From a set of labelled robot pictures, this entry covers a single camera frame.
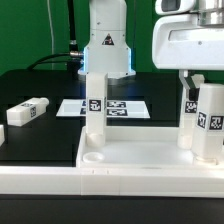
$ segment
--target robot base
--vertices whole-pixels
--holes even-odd
[[[78,79],[80,81],[85,82],[86,75],[88,75],[88,73],[84,72],[83,68],[78,71]],[[120,72],[119,74],[108,72],[108,85],[121,85],[126,83],[127,81],[135,80],[135,75],[136,72],[134,70],[131,70],[129,73]]]

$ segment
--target black surface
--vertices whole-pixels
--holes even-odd
[[[109,87],[109,99],[145,100],[152,118],[108,124],[176,126],[179,91],[175,74],[141,73],[136,82]],[[6,109],[31,97],[48,97],[47,113],[22,128],[7,126]],[[66,72],[16,70],[0,77],[0,123],[7,136],[0,165],[74,165],[85,120],[56,119],[63,98],[85,98],[85,85]],[[0,195],[2,224],[220,224],[223,211],[223,199]]]
[[[151,119],[108,119],[108,125],[177,126],[176,74],[137,74],[136,80],[108,87],[108,99],[143,100]],[[7,125],[6,110],[32,97],[47,97],[47,113],[22,127]],[[0,77],[0,123],[6,142],[0,165],[75,166],[84,118],[56,118],[63,99],[84,99],[85,83],[67,72],[14,70]]]

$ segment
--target green wall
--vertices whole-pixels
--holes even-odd
[[[51,0],[55,52],[68,52],[69,29],[67,0]],[[126,0],[127,43],[133,45],[134,0]],[[157,70],[152,63],[152,31],[159,18],[155,14],[155,0],[136,0],[137,28],[134,67],[138,72],[174,72]],[[77,41],[80,50],[89,41],[89,0],[74,0]],[[0,74],[23,69],[36,60],[51,54],[51,37],[47,0],[0,1]],[[38,68],[51,69],[51,65]],[[56,65],[65,69],[65,65]],[[223,72],[203,72],[211,81],[222,82]]]

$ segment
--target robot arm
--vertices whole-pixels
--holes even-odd
[[[108,74],[109,84],[133,78],[131,49],[126,44],[124,0],[90,0],[90,41],[84,49],[80,79],[92,72]]]

